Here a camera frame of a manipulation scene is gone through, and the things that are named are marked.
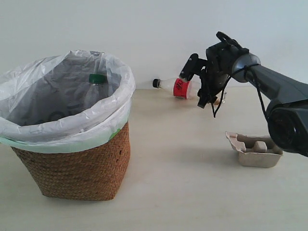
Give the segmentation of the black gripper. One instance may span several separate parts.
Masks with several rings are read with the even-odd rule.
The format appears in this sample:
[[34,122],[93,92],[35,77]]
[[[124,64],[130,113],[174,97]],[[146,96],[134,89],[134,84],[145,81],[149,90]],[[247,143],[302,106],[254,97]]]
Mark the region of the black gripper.
[[205,108],[210,101],[210,96],[218,95],[232,73],[233,64],[237,58],[237,47],[230,43],[217,43],[206,49],[207,69],[200,77],[201,88],[198,107]]

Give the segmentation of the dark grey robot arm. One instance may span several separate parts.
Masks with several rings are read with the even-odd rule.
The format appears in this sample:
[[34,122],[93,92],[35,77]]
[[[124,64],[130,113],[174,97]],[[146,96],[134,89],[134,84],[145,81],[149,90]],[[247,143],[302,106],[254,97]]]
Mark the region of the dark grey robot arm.
[[230,78],[252,84],[259,96],[270,137],[282,150],[308,155],[308,86],[261,65],[247,48],[217,43],[206,49],[205,74],[201,78],[198,106],[204,108],[223,91]]

